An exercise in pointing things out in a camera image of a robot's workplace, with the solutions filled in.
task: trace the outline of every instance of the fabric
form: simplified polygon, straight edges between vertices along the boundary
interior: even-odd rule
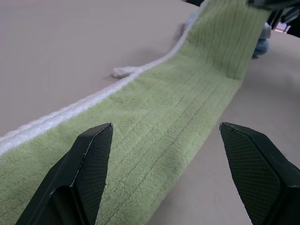
[[[0,223],[14,224],[76,137],[112,122],[96,224],[145,224],[240,88],[268,12],[211,0],[169,60],[0,158]]]
[[[184,24],[184,31],[186,31],[192,24],[194,19],[198,16],[197,12],[194,12],[188,19],[188,21]]]
[[[264,55],[270,48],[268,38],[271,37],[271,26],[264,24],[260,37],[258,38],[253,56]]]

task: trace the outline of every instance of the towel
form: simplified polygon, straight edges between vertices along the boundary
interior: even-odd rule
[[[207,0],[164,58],[1,138],[0,224],[18,220],[80,133],[106,122],[114,135],[96,224],[147,223],[240,88],[267,16],[244,0]]]

